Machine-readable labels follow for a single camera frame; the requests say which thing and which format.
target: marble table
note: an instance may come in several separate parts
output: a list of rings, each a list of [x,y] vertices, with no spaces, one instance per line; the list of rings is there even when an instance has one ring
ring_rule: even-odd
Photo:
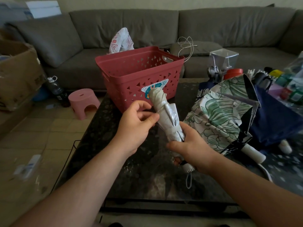
[[[180,79],[176,96],[169,102],[176,103],[181,121],[195,102],[199,82],[206,80]],[[106,147],[117,131],[120,118],[121,113],[106,95],[57,187]],[[263,166],[269,171],[275,184],[303,196],[303,134],[298,134],[289,142],[293,147],[293,154],[286,156],[278,149],[273,150],[267,154]],[[152,128],[138,151],[125,162],[107,199],[235,204],[214,179],[197,171],[193,173],[191,189],[187,189],[186,174],[172,164],[172,155],[165,148],[166,143],[164,132],[158,126]],[[227,157],[265,177],[260,168],[241,152]]]

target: acrylic box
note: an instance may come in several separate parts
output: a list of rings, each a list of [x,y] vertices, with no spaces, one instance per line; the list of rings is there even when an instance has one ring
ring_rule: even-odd
[[[224,75],[228,69],[235,67],[238,56],[239,53],[227,49],[212,51],[209,54],[208,66]]]

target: pink plastic basket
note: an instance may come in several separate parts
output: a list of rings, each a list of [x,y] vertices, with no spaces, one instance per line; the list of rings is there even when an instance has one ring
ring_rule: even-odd
[[[122,113],[135,100],[152,105],[148,92],[154,87],[162,87],[167,99],[174,97],[184,63],[184,57],[173,56],[156,46],[99,56],[95,60],[110,98]]]

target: sofa cushion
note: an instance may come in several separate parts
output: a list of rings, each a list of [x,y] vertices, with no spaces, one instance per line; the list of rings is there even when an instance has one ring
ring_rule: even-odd
[[[109,48],[123,28],[123,10],[80,10],[69,13],[84,48]]]
[[[297,10],[279,44],[279,49],[295,55],[303,51],[303,10]]]
[[[178,11],[123,10],[123,26],[128,29],[134,48],[169,48],[178,39],[178,19]]]
[[[192,48],[186,48],[189,44],[183,45],[184,42],[173,43],[170,47],[170,53],[175,56],[189,56]],[[209,41],[193,41],[193,54],[192,56],[209,56],[209,53],[215,50],[222,49],[222,46]]]
[[[275,46],[295,13],[291,8],[233,7],[180,11],[178,36],[223,47]]]
[[[57,76],[59,84],[67,90],[90,88],[105,90],[103,77],[95,58],[108,53],[108,49],[84,49],[58,68],[44,67],[47,76]]]
[[[83,50],[79,35],[68,14],[10,23],[32,44],[52,67]]]
[[[296,56],[277,48],[226,48],[239,53],[235,68],[263,70],[265,67],[283,70]],[[208,57],[191,57],[184,63],[184,78],[205,78]]]

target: sticker on basket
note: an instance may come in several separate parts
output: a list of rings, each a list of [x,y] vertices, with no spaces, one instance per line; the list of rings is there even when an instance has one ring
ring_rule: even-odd
[[[160,81],[160,82],[151,84],[151,85],[149,85],[149,86],[143,87],[143,88],[141,89],[141,91],[145,92],[145,98],[146,98],[146,99],[149,99],[149,91],[150,91],[151,89],[153,89],[153,88],[155,88],[155,87],[161,87],[161,89],[163,89],[164,86],[167,84],[168,81],[169,81],[169,80],[166,79],[166,80],[162,80],[162,81]]]

